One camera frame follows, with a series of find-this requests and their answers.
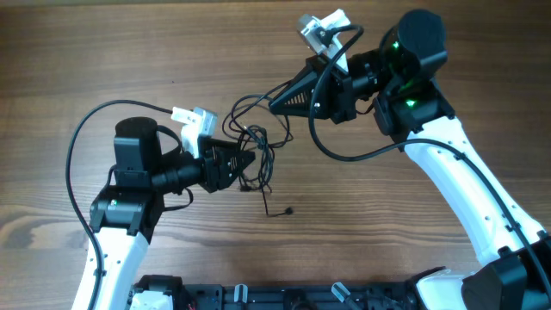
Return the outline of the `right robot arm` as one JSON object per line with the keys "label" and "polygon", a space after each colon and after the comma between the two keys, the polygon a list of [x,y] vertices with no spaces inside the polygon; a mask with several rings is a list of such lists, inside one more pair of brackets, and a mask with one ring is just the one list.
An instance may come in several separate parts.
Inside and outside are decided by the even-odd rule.
{"label": "right robot arm", "polygon": [[474,150],[436,72],[446,63],[443,21],[426,9],[405,13],[369,52],[346,56],[338,36],[363,29],[342,10],[302,16],[298,33],[313,51],[306,66],[270,103],[275,115],[335,123],[370,112],[394,149],[436,185],[461,222],[480,268],[437,267],[402,283],[369,288],[366,309],[547,309],[550,236],[507,193]]}

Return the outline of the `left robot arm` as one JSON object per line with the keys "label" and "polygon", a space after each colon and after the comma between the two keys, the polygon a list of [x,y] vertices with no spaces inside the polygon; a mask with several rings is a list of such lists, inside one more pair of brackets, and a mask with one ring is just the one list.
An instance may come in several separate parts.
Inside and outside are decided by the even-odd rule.
{"label": "left robot arm", "polygon": [[164,195],[180,195],[199,184],[207,192],[228,188],[255,159],[235,143],[204,138],[205,158],[177,147],[162,153],[163,127],[147,117],[120,121],[115,127],[116,163],[90,207],[84,223],[90,252],[76,309],[123,309],[132,300],[133,279],[151,243],[154,227],[169,211]]}

